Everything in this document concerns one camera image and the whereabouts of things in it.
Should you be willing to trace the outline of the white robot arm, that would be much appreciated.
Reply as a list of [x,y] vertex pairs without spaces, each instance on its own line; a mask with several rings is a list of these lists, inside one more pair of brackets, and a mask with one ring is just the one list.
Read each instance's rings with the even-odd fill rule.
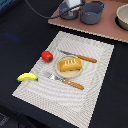
[[71,11],[75,11],[79,9],[78,5],[81,3],[81,0],[65,0],[65,2],[69,8],[73,8]]

